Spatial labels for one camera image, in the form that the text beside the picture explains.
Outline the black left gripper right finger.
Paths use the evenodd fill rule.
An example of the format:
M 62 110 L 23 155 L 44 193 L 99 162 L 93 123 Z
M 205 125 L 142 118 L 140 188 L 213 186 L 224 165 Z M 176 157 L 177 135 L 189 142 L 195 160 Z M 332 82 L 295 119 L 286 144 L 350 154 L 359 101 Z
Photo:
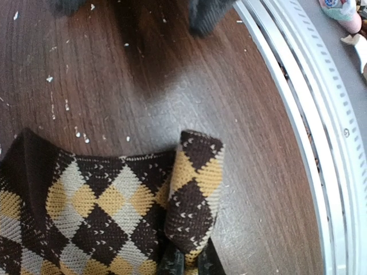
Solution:
M 199 275 L 226 275 L 211 239 L 198 255 Z

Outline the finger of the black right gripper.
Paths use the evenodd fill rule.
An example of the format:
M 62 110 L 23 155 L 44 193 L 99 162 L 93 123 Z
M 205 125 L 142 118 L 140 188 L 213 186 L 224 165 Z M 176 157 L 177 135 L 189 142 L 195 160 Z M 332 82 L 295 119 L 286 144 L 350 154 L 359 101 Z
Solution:
M 189 32 L 193 36 L 207 36 L 232 8 L 232 0 L 189 1 Z
M 86 3 L 86 0 L 48 0 L 54 15 L 72 15 Z

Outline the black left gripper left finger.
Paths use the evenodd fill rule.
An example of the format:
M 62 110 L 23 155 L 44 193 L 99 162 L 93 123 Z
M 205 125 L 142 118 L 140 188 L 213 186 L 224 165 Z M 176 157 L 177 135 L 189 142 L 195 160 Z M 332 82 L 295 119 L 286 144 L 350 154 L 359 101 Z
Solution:
M 183 275 L 185 256 L 173 243 L 169 243 L 159 263 L 159 275 Z

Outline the brown checkered sock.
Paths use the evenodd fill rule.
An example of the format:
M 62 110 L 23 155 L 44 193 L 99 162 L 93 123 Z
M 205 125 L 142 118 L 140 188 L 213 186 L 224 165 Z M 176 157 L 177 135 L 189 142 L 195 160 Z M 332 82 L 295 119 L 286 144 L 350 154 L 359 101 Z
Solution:
M 173 243 L 198 274 L 223 160 L 222 141 L 196 131 L 174 151 L 109 158 L 23 130 L 1 161 L 1 273 L 159 274 Z

